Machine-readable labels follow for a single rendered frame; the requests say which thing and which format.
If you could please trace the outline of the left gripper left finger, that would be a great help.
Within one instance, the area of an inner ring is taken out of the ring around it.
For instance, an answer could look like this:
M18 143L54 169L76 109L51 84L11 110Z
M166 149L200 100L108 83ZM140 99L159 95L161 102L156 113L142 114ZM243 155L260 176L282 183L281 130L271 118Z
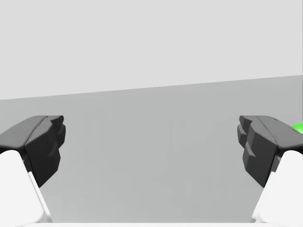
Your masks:
M38 115L0 133L0 224L52 222L40 188L58 170L63 121Z

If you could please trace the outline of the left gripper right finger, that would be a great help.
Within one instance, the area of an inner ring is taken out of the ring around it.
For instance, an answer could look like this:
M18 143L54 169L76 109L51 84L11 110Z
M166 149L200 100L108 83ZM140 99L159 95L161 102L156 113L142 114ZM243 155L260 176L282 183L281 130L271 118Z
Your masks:
M303 134L265 115L241 115L246 172L263 188L251 222L303 224Z

